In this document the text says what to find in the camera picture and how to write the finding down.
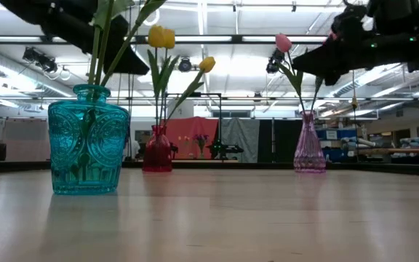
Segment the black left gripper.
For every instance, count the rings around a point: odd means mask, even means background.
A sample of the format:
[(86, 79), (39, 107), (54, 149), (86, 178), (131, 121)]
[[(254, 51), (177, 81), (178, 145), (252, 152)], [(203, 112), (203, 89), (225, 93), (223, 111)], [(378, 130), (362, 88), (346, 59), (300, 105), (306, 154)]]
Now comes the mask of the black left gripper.
[[(90, 23), (97, 11), (98, 0), (49, 0), (48, 3), (46, 20), (41, 24), (43, 32), (46, 35), (60, 37), (81, 49), (83, 53), (91, 54), (95, 29)], [(103, 61), (103, 73), (107, 73), (121, 49), (129, 33), (128, 28), (129, 23), (121, 15), (112, 19)], [(149, 67), (128, 45), (113, 72), (146, 75)]]

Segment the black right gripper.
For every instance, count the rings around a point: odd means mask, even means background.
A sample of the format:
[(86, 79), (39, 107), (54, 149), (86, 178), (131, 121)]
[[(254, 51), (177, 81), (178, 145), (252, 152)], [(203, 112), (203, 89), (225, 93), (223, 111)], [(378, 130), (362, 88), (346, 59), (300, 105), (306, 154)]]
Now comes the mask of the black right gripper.
[(296, 57), (293, 68), (313, 75), (324, 75), (326, 86), (354, 71), (352, 57), (362, 52), (362, 68), (406, 63), (409, 71), (419, 71), (419, 25), (403, 28), (399, 23), (390, 31), (364, 30), (362, 46), (324, 45)]

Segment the yellow artificial tulip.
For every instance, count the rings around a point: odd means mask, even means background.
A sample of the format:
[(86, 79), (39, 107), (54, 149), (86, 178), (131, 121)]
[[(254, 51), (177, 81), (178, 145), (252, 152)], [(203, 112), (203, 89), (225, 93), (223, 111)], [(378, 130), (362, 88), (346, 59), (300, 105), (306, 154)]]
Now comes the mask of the yellow artificial tulip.
[(171, 116), (177, 110), (177, 108), (191, 95), (193, 94), (200, 86), (204, 84), (201, 82), (201, 78), (204, 74), (209, 73), (215, 66), (216, 61), (214, 57), (206, 57), (199, 64), (199, 72), (196, 75), (195, 79), (188, 85), (187, 89), (182, 93), (182, 95), (177, 99), (175, 107), (169, 113), (169, 116), (164, 120), (164, 125), (167, 125), (167, 122), (170, 120)]
[(153, 48), (154, 52), (148, 50), (148, 59), (151, 66), (151, 76), (153, 83), (153, 93), (155, 100), (156, 125), (159, 124), (158, 102), (159, 102), (159, 67), (158, 67), (158, 48), (162, 48), (165, 44), (164, 28), (160, 25), (153, 25), (148, 31), (148, 45)]
[(172, 72), (175, 69), (175, 64), (177, 63), (179, 56), (172, 57), (168, 55), (168, 50), (175, 47), (175, 32), (171, 29), (165, 28), (163, 31), (164, 34), (164, 64), (161, 68), (160, 79), (159, 79), (159, 118), (157, 124), (161, 124), (163, 118), (163, 107), (164, 99), (167, 91), (167, 85), (169, 78), (172, 75)]

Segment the pink ribbed glass vase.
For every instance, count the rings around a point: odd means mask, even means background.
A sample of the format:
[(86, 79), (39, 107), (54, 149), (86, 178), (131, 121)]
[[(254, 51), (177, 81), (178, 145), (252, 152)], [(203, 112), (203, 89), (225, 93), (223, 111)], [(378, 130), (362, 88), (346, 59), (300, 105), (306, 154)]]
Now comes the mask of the pink ribbed glass vase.
[(311, 111), (302, 114), (302, 128), (294, 156), (294, 168), (299, 173), (325, 173), (326, 161), (314, 126)]

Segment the blue embossed glass vase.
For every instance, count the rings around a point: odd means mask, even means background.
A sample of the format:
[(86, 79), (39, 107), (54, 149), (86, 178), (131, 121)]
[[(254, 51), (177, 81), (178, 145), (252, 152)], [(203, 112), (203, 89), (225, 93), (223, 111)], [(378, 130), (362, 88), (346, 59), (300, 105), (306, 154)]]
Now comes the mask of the blue embossed glass vase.
[(52, 189), (55, 194), (114, 192), (119, 183), (129, 130), (128, 112), (107, 103), (111, 91), (78, 84), (76, 100), (48, 108)]

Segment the red glass vase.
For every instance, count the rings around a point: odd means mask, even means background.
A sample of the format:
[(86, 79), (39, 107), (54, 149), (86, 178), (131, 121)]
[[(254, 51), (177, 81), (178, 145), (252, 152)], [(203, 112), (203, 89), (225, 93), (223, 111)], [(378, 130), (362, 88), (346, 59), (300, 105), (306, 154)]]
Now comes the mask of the red glass vase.
[(171, 145), (166, 136), (166, 127), (152, 126), (152, 136), (145, 145), (143, 172), (171, 172)]

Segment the small purple flower vase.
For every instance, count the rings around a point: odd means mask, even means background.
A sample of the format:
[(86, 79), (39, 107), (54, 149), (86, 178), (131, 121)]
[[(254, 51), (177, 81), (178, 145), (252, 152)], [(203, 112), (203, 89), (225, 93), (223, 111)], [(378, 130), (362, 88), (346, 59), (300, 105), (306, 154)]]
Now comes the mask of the small purple flower vase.
[(196, 145), (199, 148), (199, 157), (201, 159), (204, 158), (204, 148), (208, 139), (209, 139), (209, 135), (206, 135), (206, 134), (195, 134), (193, 136), (193, 141), (196, 143)]

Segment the black ceiling spotlight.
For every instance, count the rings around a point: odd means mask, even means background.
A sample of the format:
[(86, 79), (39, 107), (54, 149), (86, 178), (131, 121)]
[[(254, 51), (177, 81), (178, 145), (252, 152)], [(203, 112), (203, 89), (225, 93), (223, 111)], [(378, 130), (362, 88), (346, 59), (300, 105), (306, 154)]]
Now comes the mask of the black ceiling spotlight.
[(193, 65), (189, 57), (182, 57), (178, 65), (178, 70), (180, 72), (186, 73), (192, 70)]
[(268, 59), (266, 72), (268, 74), (275, 74), (279, 71), (279, 64), (285, 61), (285, 54), (279, 49), (275, 49)]
[(34, 47), (26, 47), (23, 53), (24, 61), (34, 64), (43, 72), (54, 73), (57, 71), (57, 63), (54, 57), (47, 56)]

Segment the blue storage bin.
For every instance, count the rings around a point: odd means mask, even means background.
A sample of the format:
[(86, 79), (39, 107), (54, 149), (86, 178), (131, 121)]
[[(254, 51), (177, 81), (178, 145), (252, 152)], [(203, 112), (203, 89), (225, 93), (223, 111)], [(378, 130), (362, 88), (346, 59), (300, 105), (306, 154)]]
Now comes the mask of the blue storage bin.
[(347, 162), (355, 157), (355, 129), (319, 129), (316, 131), (325, 159), (328, 162)]

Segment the black curtain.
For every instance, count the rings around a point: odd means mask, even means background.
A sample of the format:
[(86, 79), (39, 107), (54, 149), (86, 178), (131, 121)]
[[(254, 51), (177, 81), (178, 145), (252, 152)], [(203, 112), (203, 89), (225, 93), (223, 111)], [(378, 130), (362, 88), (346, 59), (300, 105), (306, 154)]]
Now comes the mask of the black curtain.
[(301, 120), (260, 120), (258, 163), (293, 163)]

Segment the wooden side table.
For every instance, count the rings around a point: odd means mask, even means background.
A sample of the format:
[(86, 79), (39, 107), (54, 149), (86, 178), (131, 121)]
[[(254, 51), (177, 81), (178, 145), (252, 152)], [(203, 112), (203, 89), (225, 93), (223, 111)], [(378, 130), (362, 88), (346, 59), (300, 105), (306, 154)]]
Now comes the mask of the wooden side table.
[(382, 156), (385, 163), (391, 162), (392, 154), (419, 154), (419, 148), (365, 148), (355, 150), (357, 156)]

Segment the grey backdrop cloth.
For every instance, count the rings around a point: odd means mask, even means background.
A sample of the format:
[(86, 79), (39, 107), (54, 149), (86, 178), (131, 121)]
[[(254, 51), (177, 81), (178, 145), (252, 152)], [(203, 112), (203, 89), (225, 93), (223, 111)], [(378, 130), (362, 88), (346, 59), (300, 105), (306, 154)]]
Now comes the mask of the grey backdrop cloth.
[(223, 119), (222, 142), (225, 145), (237, 145), (244, 151), (236, 156), (242, 163), (256, 163), (258, 161), (258, 146), (260, 134), (260, 120), (257, 119)]

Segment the white board panel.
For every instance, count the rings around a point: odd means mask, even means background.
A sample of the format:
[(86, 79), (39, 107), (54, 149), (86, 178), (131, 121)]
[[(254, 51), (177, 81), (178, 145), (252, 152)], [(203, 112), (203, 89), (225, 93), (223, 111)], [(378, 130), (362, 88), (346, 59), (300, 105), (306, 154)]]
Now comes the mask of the white board panel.
[(44, 162), (50, 157), (48, 122), (0, 118), (0, 143), (7, 146), (6, 162)]

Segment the black tripod device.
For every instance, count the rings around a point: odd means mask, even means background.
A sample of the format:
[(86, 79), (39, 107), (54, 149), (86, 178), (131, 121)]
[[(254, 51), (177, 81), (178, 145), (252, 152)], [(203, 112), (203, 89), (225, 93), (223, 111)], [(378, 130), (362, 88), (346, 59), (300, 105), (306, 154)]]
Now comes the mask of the black tripod device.
[(235, 145), (226, 145), (219, 140), (214, 140), (211, 145), (207, 146), (213, 159), (228, 160), (227, 154), (241, 154), (244, 149)]

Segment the black aluminium table frame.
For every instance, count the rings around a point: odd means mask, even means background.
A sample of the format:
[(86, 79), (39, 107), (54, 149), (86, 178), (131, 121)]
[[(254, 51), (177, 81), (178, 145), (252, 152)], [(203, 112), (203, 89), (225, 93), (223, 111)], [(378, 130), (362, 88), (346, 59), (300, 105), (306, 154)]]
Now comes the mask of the black aluminium table frame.
[[(174, 162), (174, 169), (211, 170), (292, 170), (291, 163)], [(50, 162), (0, 162), (0, 172), (49, 170)], [(419, 164), (327, 163), (329, 170), (354, 170), (418, 175)]]

